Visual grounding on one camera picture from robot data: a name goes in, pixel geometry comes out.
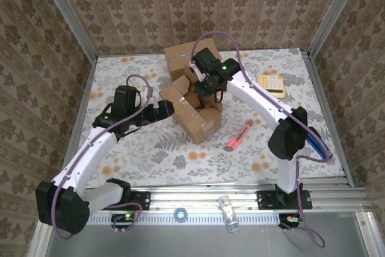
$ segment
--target gray floor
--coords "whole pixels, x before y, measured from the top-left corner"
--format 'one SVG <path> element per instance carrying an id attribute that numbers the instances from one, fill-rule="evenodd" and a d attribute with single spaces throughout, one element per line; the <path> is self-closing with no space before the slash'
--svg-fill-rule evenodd
<path id="1" fill-rule="evenodd" d="M 137 226 L 115 233 L 109 226 L 89 226 L 70 241 L 50 240 L 47 256 L 367 256 L 354 213 L 308 213 L 310 227 L 326 241 L 312 244 L 305 232 L 275 226 L 242 226 L 229 234 L 225 226 Z"/>

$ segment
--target clear plastic bottle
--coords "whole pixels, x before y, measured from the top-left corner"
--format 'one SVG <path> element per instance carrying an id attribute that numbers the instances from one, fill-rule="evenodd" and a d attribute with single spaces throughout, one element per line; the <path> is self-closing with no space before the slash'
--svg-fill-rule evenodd
<path id="1" fill-rule="evenodd" d="M 224 223 L 226 225 L 227 230 L 230 233 L 234 233 L 239 230 L 239 223 L 238 219 L 236 218 L 234 208 L 231 205 L 230 198 L 228 195 L 225 195 L 223 197 L 220 197 L 218 199 L 219 201 L 219 208 L 222 211 L 223 217 L 224 217 Z"/>

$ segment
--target blue cap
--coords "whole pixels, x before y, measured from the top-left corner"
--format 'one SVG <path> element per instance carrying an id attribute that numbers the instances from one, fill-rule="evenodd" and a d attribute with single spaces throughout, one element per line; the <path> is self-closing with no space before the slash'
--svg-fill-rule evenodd
<path id="1" fill-rule="evenodd" d="M 183 208 L 178 208 L 174 212 L 174 219 L 178 223 L 185 223 L 187 221 L 187 211 Z"/>

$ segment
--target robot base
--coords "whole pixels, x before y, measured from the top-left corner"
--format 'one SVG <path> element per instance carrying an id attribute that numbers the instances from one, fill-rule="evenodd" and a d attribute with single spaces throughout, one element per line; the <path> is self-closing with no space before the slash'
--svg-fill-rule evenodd
<path id="1" fill-rule="evenodd" d="M 302 183 L 300 184 L 301 204 L 303 209 L 312 209 L 312 200 L 309 191 L 302 190 Z M 290 194 L 282 191 L 276 184 L 275 190 L 258 191 L 257 202 L 259 210 L 281 210 L 290 209 L 298 210 L 297 190 Z"/>

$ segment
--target floral patterned surface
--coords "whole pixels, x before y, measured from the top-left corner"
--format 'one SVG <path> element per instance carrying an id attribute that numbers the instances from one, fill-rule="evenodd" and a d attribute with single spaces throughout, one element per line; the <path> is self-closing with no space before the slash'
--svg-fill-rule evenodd
<path id="1" fill-rule="evenodd" d="M 221 52 L 221 55 L 223 59 L 235 57 L 234 52 Z M 302 105 L 308 111 L 309 124 L 320 132 L 334 151 L 299 49 L 242 51 L 242 60 L 254 77 L 261 73 L 281 74 L 286 87 L 284 102 L 292 107 Z M 145 76 L 154 87 L 152 102 L 160 100 L 158 92 L 170 83 L 167 62 L 162 54 L 100 58 L 81 143 L 89 134 L 94 118 L 112 102 L 115 88 L 124 84 L 125 78 L 132 73 Z M 134 79 L 134 84 L 144 87 L 139 79 Z M 145 126 L 107 153 L 89 186 L 99 186 L 108 178 L 124 179 L 132 185 L 276 179 L 276 158 L 267 147 L 272 130 L 236 97 L 225 93 L 223 104 L 222 128 L 202 144 L 194 144 L 173 118 Z M 248 119 L 254 120 L 248 135 L 234 152 L 226 152 L 223 147 Z M 317 157 L 309 147 L 305 147 L 303 153 Z M 343 176 L 343 170 L 336 157 L 328 164 L 303 161 L 301 176 Z"/>

